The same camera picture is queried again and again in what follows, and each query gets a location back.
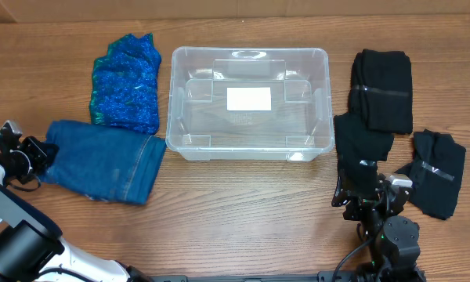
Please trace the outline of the blue denim jeans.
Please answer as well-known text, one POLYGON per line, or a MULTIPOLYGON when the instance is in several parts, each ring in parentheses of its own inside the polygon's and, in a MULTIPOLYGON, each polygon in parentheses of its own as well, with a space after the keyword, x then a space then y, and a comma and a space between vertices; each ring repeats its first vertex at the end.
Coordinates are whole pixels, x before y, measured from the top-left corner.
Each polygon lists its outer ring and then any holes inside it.
POLYGON ((54 121, 46 142, 59 151, 40 176, 93 200, 145 204, 165 155, 156 136, 80 121, 54 121))

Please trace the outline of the blue sequin fabric bundle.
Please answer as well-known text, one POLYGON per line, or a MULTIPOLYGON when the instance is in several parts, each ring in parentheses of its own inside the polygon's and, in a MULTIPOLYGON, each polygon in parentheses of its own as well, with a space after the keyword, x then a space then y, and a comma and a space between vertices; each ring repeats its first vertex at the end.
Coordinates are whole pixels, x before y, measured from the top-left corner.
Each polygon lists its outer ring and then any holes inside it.
POLYGON ((161 54, 154 36, 127 34, 107 47, 107 54, 94 60, 91 122, 150 135, 160 128, 157 77, 161 54))

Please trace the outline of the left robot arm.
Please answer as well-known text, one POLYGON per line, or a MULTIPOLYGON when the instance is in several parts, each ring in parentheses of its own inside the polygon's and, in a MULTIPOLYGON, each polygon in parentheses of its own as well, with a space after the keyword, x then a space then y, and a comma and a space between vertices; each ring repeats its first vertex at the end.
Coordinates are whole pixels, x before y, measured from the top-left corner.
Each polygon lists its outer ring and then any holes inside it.
POLYGON ((27 183, 44 171, 58 146, 34 137, 23 139, 6 126, 0 130, 0 281, 148 281, 133 266, 105 260, 63 239, 45 214, 8 190, 8 181, 27 183))

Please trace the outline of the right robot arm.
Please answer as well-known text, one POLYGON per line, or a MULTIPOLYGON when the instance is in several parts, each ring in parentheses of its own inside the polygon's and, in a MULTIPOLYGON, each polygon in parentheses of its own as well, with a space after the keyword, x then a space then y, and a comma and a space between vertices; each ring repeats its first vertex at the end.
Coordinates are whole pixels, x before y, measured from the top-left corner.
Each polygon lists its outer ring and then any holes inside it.
POLYGON ((343 218, 357 221, 359 247, 348 253, 332 273, 319 275, 322 281, 424 282, 417 267, 421 254, 420 226, 402 216, 412 192, 406 175, 380 174, 369 196, 353 190, 347 177, 338 177, 331 205, 344 206, 343 218))

